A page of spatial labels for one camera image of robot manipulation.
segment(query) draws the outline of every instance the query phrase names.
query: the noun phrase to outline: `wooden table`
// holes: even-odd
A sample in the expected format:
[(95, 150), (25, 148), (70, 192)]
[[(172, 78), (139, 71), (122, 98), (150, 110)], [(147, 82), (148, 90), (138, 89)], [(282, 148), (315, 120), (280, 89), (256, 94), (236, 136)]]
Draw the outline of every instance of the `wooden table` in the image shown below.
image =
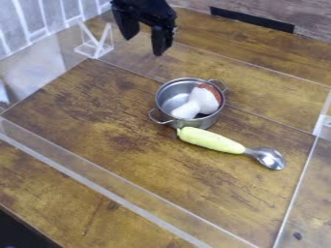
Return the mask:
[[(115, 66), (87, 60), (3, 117), (252, 244), (271, 247), (330, 91), (331, 46), (178, 12), (179, 44), (162, 58), (146, 55), (140, 37), (119, 43), (103, 58)], [(100, 20), (90, 24), (99, 33)], [(180, 77), (224, 80), (227, 106), (210, 130), (247, 146), (276, 148), (286, 170), (270, 171), (247, 157), (188, 145), (171, 128), (147, 119), (160, 82)], [(62, 246), (191, 246), (11, 145), (0, 145), (1, 205)]]

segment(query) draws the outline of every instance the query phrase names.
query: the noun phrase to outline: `spoon bowl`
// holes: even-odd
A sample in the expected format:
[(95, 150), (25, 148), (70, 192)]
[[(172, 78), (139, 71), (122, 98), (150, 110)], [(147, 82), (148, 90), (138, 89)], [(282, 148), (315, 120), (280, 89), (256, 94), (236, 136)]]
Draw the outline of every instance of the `spoon bowl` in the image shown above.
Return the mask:
[(286, 160), (282, 154), (268, 147), (246, 148), (244, 154), (254, 157), (263, 166), (272, 170), (283, 170), (286, 168)]

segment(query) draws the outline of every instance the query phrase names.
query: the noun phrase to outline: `pot rim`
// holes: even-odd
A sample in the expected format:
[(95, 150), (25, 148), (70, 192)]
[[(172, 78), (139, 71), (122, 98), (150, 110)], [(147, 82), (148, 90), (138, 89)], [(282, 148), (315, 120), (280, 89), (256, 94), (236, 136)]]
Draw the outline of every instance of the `pot rim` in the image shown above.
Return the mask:
[[(204, 117), (194, 118), (194, 119), (183, 119), (183, 118), (176, 118), (176, 117), (174, 117), (171, 114), (168, 114), (168, 113), (162, 109), (162, 106), (159, 105), (159, 101), (158, 101), (159, 95), (162, 94), (163, 89), (164, 89), (168, 85), (175, 84), (176, 82), (188, 81), (188, 80), (191, 80), (191, 81), (198, 81), (198, 82), (203, 82), (203, 83), (207, 83), (207, 84), (212, 85), (212, 86), (218, 89), (219, 93), (220, 93), (222, 96), (223, 96), (223, 102), (222, 102), (222, 104), (220, 104), (218, 110), (216, 110), (212, 114), (208, 114), (208, 115), (204, 116)], [(182, 78), (174, 79), (174, 80), (171, 80), (171, 81), (167, 81), (167, 82), (160, 86), (160, 88), (158, 89), (156, 94), (155, 94), (155, 103), (156, 103), (156, 106), (158, 106), (159, 110), (160, 110), (170, 118), (172, 118), (174, 120), (182, 120), (182, 121), (206, 120), (206, 119), (211, 118), (212, 116), (218, 115), (219, 112), (222, 111), (222, 109), (224, 108), (224, 105), (226, 105), (226, 91), (227, 91), (228, 88), (227, 88), (227, 86), (226, 86), (226, 84), (223, 83), (222, 80), (218, 80), (218, 82), (223, 84), (226, 90), (222, 90), (220, 87), (219, 87), (215, 83), (212, 83), (212, 81), (216, 81), (216, 80), (215, 80), (215, 79), (204, 80), (204, 79), (198, 78), (198, 77), (182, 77)]]

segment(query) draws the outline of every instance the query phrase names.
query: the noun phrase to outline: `spoon handle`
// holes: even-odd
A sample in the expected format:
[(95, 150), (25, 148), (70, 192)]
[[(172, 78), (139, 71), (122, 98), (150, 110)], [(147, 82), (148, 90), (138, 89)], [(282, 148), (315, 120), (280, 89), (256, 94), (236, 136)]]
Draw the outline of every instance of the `spoon handle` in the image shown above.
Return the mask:
[(234, 140), (198, 128), (184, 127), (178, 129), (180, 139), (216, 151), (232, 154), (243, 154), (246, 147)]

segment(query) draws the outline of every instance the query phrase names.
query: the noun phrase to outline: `pot handle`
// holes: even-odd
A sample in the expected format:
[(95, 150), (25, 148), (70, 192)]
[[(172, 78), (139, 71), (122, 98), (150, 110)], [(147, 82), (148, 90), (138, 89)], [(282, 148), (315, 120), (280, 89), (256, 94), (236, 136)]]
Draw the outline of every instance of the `pot handle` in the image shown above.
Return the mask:
[(222, 86), (222, 91), (226, 92), (228, 90), (227, 85), (218, 79), (210, 79), (208, 82), (216, 83)]
[(167, 120), (167, 121), (159, 121), (159, 120), (156, 120), (156, 119), (154, 118), (154, 116), (152, 116), (152, 113), (154, 113), (156, 110), (159, 110), (159, 108), (154, 108), (154, 109), (148, 112), (148, 117), (150, 117), (150, 119), (151, 119), (155, 123), (158, 123), (158, 124), (160, 124), (160, 125), (164, 125), (164, 124), (168, 124), (168, 123), (171, 123), (171, 122), (175, 121), (175, 120)]

